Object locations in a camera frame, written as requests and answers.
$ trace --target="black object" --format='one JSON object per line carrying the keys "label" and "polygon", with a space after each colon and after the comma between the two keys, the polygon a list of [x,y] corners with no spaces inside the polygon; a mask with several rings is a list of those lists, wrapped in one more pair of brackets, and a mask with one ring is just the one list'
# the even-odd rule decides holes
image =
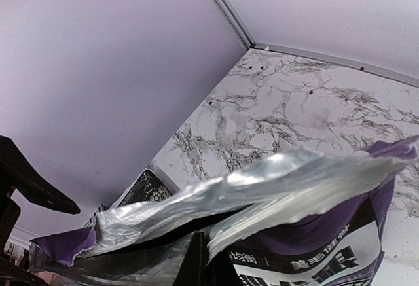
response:
{"label": "black object", "polygon": [[0,135],[0,198],[7,196],[11,187],[38,206],[68,214],[80,213],[72,199],[33,169],[11,139]]}
{"label": "black object", "polygon": [[225,250],[207,264],[205,234],[195,232],[173,286],[243,286]]}
{"label": "black object", "polygon": [[[54,211],[79,214],[77,204],[43,179],[8,137],[0,135],[0,248],[3,250],[20,214],[10,197],[15,189],[31,203]],[[34,286],[46,283],[0,258],[0,281],[10,280]]]}
{"label": "black object", "polygon": [[134,186],[122,199],[118,207],[126,206],[135,202],[156,201],[161,202],[172,196],[164,183],[157,178],[151,170],[145,170]]}

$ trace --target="black patterned panel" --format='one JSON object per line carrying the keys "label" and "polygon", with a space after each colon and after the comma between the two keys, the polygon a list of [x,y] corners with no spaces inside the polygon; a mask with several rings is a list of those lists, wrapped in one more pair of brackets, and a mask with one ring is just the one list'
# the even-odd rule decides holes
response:
{"label": "black patterned panel", "polygon": [[118,207],[142,201],[163,201],[172,194],[150,170],[145,170]]}

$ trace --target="transparent plastic sheet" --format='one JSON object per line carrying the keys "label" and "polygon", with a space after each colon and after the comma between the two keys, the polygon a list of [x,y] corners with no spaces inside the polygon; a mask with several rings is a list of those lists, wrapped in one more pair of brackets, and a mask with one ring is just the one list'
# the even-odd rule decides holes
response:
{"label": "transparent plastic sheet", "polygon": [[[416,144],[417,138],[412,138],[410,147],[417,149]],[[325,213],[416,161],[417,156],[374,158],[365,152],[337,158],[304,147],[278,153],[224,177],[188,186],[163,202],[142,202],[100,213],[95,227],[97,243],[81,256],[149,241],[193,219],[256,204],[213,228],[209,243],[213,257],[222,245],[263,228]]]}
{"label": "transparent plastic sheet", "polygon": [[191,237],[161,247],[77,259],[62,266],[34,243],[29,245],[31,272],[48,271],[61,276],[62,285],[170,286],[176,279]]}

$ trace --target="marble-pattern wallpaper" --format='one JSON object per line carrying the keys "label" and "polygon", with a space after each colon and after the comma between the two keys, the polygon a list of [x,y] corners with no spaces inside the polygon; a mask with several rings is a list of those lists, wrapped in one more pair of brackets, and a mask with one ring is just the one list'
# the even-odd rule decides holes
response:
{"label": "marble-pattern wallpaper", "polygon": [[[416,134],[419,88],[331,63],[250,50],[153,164],[183,188],[295,145],[343,155],[377,140]],[[389,219],[397,237],[387,235],[385,244],[401,241],[387,243],[393,254],[388,251],[383,266],[403,265],[419,277],[419,238],[413,242],[415,235],[400,229],[419,230],[419,166],[397,178]]]}

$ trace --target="silver plastic bag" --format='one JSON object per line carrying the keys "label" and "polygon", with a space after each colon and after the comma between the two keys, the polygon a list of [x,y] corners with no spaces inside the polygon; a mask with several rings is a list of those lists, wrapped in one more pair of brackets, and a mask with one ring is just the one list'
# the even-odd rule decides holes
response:
{"label": "silver plastic bag", "polygon": [[[163,202],[142,202],[100,213],[95,227],[97,243],[81,256],[91,257],[142,243],[193,219],[256,204],[211,230],[212,258],[222,250],[221,245],[260,229],[325,213],[349,198],[372,190],[389,173],[416,161],[416,157],[373,158],[365,152],[338,158],[304,147],[278,153],[224,177],[190,185]],[[271,212],[278,221],[270,220]],[[246,233],[238,235],[244,228]]]}

